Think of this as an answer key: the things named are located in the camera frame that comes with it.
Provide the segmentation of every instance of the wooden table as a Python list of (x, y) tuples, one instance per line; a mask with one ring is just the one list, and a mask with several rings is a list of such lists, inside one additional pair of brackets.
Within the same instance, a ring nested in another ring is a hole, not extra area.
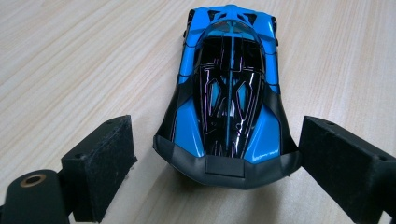
[[(224, 4), (0, 1), (1, 200), (15, 178), (59, 171), (60, 158), (102, 122), (131, 114), (139, 162), (103, 223), (350, 223), (304, 169), (254, 190), (204, 187), (151, 148), (189, 9)], [(296, 142), (310, 115), (396, 156), (395, 1), (235, 4), (277, 17), (280, 85)]]

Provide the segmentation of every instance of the blue toy car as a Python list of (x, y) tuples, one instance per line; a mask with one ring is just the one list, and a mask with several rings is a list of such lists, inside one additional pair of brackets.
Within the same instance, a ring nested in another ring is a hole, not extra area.
[(177, 86), (154, 148), (202, 184), (252, 189), (300, 167), (277, 73), (276, 18), (192, 9)]

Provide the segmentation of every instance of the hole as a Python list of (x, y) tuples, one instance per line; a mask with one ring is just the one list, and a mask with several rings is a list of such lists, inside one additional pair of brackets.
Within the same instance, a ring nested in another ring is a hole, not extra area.
[(255, 14), (250, 14), (250, 13), (244, 13), (245, 16), (247, 16), (248, 21), (250, 24), (253, 25), (254, 21), (256, 20), (257, 16)]
[(238, 19), (241, 20), (241, 21), (246, 21), (245, 18), (243, 18), (243, 17), (242, 17), (241, 15), (239, 15), (239, 14), (237, 15), (237, 17), (238, 17)]
[(85, 157), (85, 154), (84, 153), (78, 153), (78, 154), (75, 155), (75, 157), (77, 159), (82, 159), (83, 157)]
[(215, 11), (215, 10), (208, 10), (207, 11), (207, 15), (209, 16), (210, 21), (213, 21), (213, 19), (215, 19), (215, 15), (218, 12), (219, 11)]
[(381, 161), (387, 161), (387, 160), (388, 160), (385, 156), (379, 156), (379, 155), (377, 155), (377, 156), (378, 156), (378, 158), (379, 158)]
[(225, 13), (224, 13), (224, 14), (221, 14), (221, 15), (219, 16), (219, 19), (224, 18), (225, 16), (226, 16)]
[(21, 187), (30, 188), (32, 186), (38, 185), (39, 183), (43, 182), (45, 179), (46, 176), (43, 174), (30, 175), (22, 180)]

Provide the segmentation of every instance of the model car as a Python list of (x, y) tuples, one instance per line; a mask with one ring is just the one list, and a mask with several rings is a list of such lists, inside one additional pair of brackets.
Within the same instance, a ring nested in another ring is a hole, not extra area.
[(278, 82), (276, 18), (234, 5), (199, 7), (183, 36), (157, 153), (197, 182), (236, 189), (297, 170)]

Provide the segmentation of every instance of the car windshield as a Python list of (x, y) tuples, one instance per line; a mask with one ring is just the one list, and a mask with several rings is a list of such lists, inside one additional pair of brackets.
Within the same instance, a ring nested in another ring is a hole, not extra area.
[(197, 44), (194, 65), (221, 70), (264, 72), (262, 48), (256, 33), (240, 21), (219, 21), (206, 28)]

